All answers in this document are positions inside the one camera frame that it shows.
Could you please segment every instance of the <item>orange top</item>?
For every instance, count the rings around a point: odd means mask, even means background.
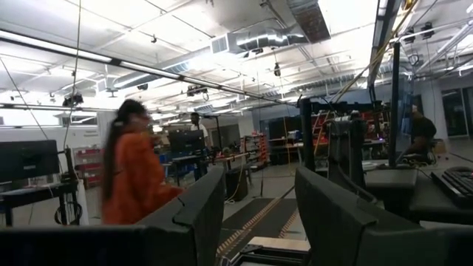
[[[131,225],[156,211],[183,190],[163,184],[165,174],[149,136],[127,133],[116,146],[112,197],[102,204],[102,223]]]

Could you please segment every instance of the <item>ceiling beam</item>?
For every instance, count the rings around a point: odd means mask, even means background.
[[[390,41],[389,38],[392,34],[392,27],[394,26],[394,22],[398,16],[401,2],[402,0],[378,1],[370,62],[373,62],[376,59],[376,55],[381,51],[381,48],[384,47],[384,44]],[[380,7],[380,3],[385,3],[386,6]],[[370,74],[367,80],[368,87],[374,85],[380,65],[381,60],[378,60],[376,64],[373,64],[370,67]]]

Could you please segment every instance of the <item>woman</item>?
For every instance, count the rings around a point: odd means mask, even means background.
[[[146,133],[149,116],[125,100],[112,121],[103,154],[102,223],[131,225],[182,192],[164,185],[164,170]]]

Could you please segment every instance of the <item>ceiling pipe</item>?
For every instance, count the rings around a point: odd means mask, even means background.
[[[461,30],[453,36],[450,41],[444,44],[436,53],[435,55],[427,58],[426,62],[416,69],[415,73],[422,72],[426,67],[430,64],[435,63],[438,59],[442,58],[448,51],[450,51],[453,47],[457,46],[466,36],[468,36],[473,31],[473,19],[468,21],[465,26],[461,28]]]

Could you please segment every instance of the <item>storage rack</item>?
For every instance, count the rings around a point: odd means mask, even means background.
[[[240,144],[240,151],[250,154],[250,157],[247,159],[248,163],[252,163],[257,167],[256,169],[261,169],[266,166],[269,154],[265,134],[241,137]]]
[[[72,150],[74,169],[78,177],[84,180],[86,189],[99,185],[102,152],[97,146],[80,147]]]

